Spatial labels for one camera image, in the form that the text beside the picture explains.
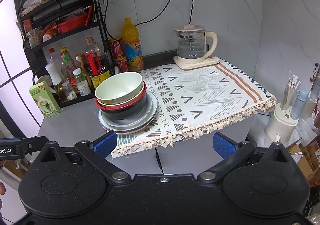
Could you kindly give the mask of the person's left hand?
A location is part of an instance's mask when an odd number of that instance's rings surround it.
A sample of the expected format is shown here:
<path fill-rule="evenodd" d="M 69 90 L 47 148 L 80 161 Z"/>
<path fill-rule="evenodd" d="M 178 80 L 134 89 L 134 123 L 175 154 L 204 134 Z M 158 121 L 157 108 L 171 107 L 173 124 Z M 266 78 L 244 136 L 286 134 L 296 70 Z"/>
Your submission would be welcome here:
<path fill-rule="evenodd" d="M 0 195 L 4 195 L 6 192 L 6 188 L 5 188 L 5 185 L 0 182 Z"/>

